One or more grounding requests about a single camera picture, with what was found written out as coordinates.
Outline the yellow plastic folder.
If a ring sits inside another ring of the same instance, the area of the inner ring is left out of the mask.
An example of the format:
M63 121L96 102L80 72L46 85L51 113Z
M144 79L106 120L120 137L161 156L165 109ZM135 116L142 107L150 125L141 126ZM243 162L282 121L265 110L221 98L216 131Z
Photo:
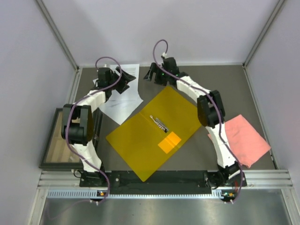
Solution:
M169 131L161 130L150 115L161 120ZM200 126L196 106L172 87L165 87L106 140L141 181L146 181Z

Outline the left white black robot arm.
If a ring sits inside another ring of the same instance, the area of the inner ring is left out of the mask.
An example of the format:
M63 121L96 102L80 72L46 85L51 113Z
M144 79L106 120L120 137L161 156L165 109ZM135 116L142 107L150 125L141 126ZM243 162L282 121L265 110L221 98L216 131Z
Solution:
M135 79L120 66L115 70L98 68L93 88L77 102L63 106L61 136L66 140L69 150L81 160L83 170L91 173L90 180L96 186L106 182L106 174L101 171L102 161L93 144L93 113L108 101L114 90L122 94Z

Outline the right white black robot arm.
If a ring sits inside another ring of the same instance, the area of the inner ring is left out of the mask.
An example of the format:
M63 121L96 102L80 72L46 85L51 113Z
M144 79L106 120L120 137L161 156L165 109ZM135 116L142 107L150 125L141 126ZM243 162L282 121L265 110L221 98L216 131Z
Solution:
M144 77L144 80L166 86L170 84L177 90L187 94L197 104L197 116L210 134L216 154L219 182L217 186L231 185L235 180L244 180L243 171L239 160L230 149L230 144L225 133L225 109L220 93L209 90L185 72L180 72L173 57L163 58L162 64L153 62Z

